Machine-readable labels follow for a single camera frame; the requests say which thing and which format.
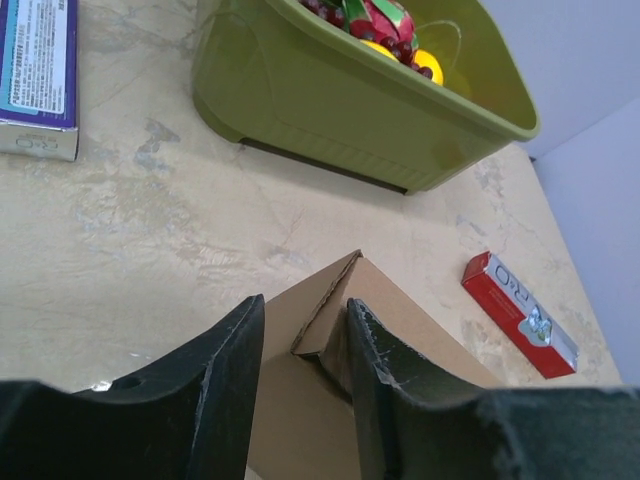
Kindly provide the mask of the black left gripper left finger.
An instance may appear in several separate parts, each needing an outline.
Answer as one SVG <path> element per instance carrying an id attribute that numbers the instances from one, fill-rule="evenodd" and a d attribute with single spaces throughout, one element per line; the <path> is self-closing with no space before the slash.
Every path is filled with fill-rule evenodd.
<path id="1" fill-rule="evenodd" d="M 264 324 L 250 296 L 106 391 L 2 382 L 2 478 L 243 478 Z"/>

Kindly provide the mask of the brown cardboard box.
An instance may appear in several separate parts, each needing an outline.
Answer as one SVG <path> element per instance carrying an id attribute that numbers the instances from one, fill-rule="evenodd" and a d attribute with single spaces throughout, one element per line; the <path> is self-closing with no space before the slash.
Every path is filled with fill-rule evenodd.
<path id="1" fill-rule="evenodd" d="M 500 380 L 356 250 L 265 305 L 263 357 L 248 455 L 262 479 L 357 479 L 347 302 L 447 372 L 481 387 Z"/>

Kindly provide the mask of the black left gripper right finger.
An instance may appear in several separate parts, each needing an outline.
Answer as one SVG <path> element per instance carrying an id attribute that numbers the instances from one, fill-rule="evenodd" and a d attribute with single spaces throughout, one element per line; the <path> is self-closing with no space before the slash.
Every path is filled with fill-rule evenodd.
<path id="1" fill-rule="evenodd" d="M 347 303 L 365 479 L 635 479 L 639 391 L 482 388 Z"/>

